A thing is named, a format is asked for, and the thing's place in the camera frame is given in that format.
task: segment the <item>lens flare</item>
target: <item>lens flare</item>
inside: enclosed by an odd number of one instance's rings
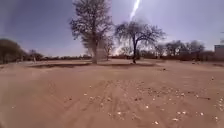
[[[132,20],[133,17],[135,16],[135,13],[138,10],[138,7],[139,7],[140,2],[141,2],[141,0],[136,0],[135,1],[134,8],[133,8],[133,10],[131,12],[131,15],[130,15],[130,20]]]

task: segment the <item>bare tree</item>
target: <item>bare tree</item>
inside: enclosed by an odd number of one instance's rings
[[[166,52],[168,56],[176,57],[180,54],[180,49],[184,45],[180,40],[172,41],[166,44]]]
[[[112,54],[115,48],[112,37],[106,37],[106,39],[103,42],[103,48],[107,54],[107,60],[109,60],[109,56]]]
[[[137,45],[144,41],[146,45],[154,44],[164,33],[156,26],[142,24],[140,22],[131,21],[124,22],[116,26],[115,36],[118,39],[131,40],[133,44],[133,63],[136,63]]]
[[[107,0],[75,0],[76,16],[70,22],[75,39],[82,41],[92,49],[93,63],[97,63],[97,48],[101,39],[110,30],[112,21],[108,16]]]
[[[158,44],[158,45],[155,46],[155,49],[156,49],[156,52],[158,54],[157,56],[159,58],[161,58],[165,53],[165,45],[164,44]]]
[[[36,50],[34,50],[34,49],[31,49],[31,50],[29,51],[29,55],[30,55],[30,58],[32,58],[32,60],[33,60],[34,62],[39,61],[39,60],[41,60],[41,59],[43,58],[43,55],[40,54],[40,53],[38,53],[38,52],[37,52]]]
[[[125,56],[130,56],[132,52],[132,48],[130,46],[123,46],[120,49],[120,54]]]
[[[204,51],[205,47],[202,43],[195,40],[188,44],[188,49],[195,60],[200,60],[200,54]]]

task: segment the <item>sandy ground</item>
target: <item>sandy ground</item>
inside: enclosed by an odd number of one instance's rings
[[[125,60],[85,63],[0,68],[0,128],[224,127],[221,66],[153,60],[136,66]]]

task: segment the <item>tree trunk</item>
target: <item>tree trunk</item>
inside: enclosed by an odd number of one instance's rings
[[[97,47],[93,48],[93,58],[92,63],[97,64]]]
[[[133,54],[133,63],[136,64],[136,43],[134,43],[134,54]]]

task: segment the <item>leafless tree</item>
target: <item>leafless tree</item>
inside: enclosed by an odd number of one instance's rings
[[[158,44],[155,46],[156,52],[158,54],[158,57],[161,58],[165,53],[165,45],[164,44]]]
[[[136,63],[137,45],[139,42],[154,44],[158,39],[162,38],[164,32],[156,26],[143,24],[141,22],[124,22],[116,26],[115,36],[119,40],[131,40],[133,44],[133,63]]]
[[[114,50],[114,43],[113,38],[111,36],[107,36],[106,39],[103,42],[103,48],[106,52],[107,60],[109,60],[109,56],[112,54]]]
[[[132,52],[132,48],[130,46],[123,46],[120,49],[120,54],[125,56],[130,56]]]
[[[75,0],[76,16],[70,22],[75,39],[81,37],[93,52],[93,63],[97,63],[97,48],[102,38],[110,30],[112,21],[108,16],[109,3],[107,0]]]

